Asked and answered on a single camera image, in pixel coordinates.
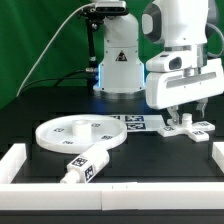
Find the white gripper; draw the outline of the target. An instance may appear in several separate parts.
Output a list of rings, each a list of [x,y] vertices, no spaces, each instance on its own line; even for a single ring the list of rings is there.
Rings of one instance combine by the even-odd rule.
[[[220,59],[209,60],[201,73],[185,77],[182,71],[151,72],[146,79],[146,102],[150,108],[164,109],[170,115],[169,124],[178,125],[181,104],[201,100],[224,92],[224,71]],[[206,101],[199,101],[196,110],[205,116]]]

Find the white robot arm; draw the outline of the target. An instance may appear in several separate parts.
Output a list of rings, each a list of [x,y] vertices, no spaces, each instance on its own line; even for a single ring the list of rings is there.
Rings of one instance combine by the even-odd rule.
[[[91,0],[104,17],[104,58],[94,92],[107,98],[146,97],[152,109],[166,109],[179,122],[178,106],[224,93],[218,55],[207,51],[217,30],[215,0],[153,0],[142,20],[123,0]]]

